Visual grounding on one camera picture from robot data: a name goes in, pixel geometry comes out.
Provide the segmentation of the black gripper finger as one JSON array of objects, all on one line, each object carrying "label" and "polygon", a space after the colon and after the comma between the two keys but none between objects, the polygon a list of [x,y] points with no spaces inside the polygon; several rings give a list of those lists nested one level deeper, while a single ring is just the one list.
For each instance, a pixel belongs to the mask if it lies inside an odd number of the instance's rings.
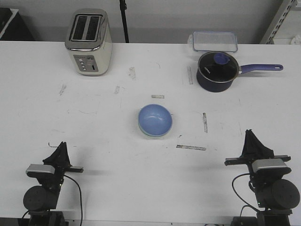
[{"label": "black gripper finger", "polygon": [[44,164],[48,165],[59,165],[62,161],[62,150],[63,150],[63,142],[56,148],[56,150],[47,158],[43,160]]},{"label": "black gripper finger", "polygon": [[251,129],[247,129],[245,132],[244,146],[242,149],[242,154],[240,156],[242,158],[248,158],[248,156],[252,155],[251,132],[252,132]]},{"label": "black gripper finger", "polygon": [[249,151],[254,157],[274,157],[273,150],[264,146],[251,129],[249,130],[249,135]]},{"label": "black gripper finger", "polygon": [[64,167],[70,167],[71,163],[70,163],[70,159],[69,159],[69,156],[68,156],[66,142],[62,142],[61,157],[62,157],[62,165]]}]

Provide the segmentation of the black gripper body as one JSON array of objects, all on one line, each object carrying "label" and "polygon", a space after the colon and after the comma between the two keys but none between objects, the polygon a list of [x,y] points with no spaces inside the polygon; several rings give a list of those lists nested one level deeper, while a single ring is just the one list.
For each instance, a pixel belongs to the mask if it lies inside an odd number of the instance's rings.
[{"label": "black gripper body", "polygon": [[264,188],[291,172],[291,168],[286,165],[290,160],[291,157],[288,155],[275,155],[267,159],[238,157],[226,158],[224,164],[226,166],[245,164],[248,167],[252,188]]},{"label": "black gripper body", "polygon": [[53,175],[40,177],[39,183],[46,187],[49,191],[60,191],[64,181],[64,175],[66,172],[83,173],[83,167],[64,167],[64,166],[53,166],[55,173]]}]

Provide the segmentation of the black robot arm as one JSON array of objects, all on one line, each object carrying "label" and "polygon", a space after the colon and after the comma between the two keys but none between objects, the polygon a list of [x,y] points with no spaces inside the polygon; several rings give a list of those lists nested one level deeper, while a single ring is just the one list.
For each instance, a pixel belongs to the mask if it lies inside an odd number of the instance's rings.
[{"label": "black robot arm", "polygon": [[292,170],[286,165],[291,157],[275,155],[273,150],[264,146],[252,130],[245,133],[242,154],[237,158],[227,158],[225,165],[246,165],[249,176],[248,186],[255,194],[258,207],[248,202],[256,212],[255,217],[234,217],[233,226],[288,226],[292,209],[300,203],[298,188],[290,181],[283,179]]},{"label": "black robot arm", "polygon": [[30,164],[26,169],[26,175],[37,179],[39,185],[26,191],[23,197],[23,205],[30,215],[29,226],[68,226],[63,212],[56,211],[58,198],[64,178],[73,181],[79,189],[80,225],[83,220],[82,192],[77,181],[66,173],[82,173],[82,167],[74,167],[70,163],[67,151],[67,143],[62,141],[55,151],[43,160],[42,164]]}]

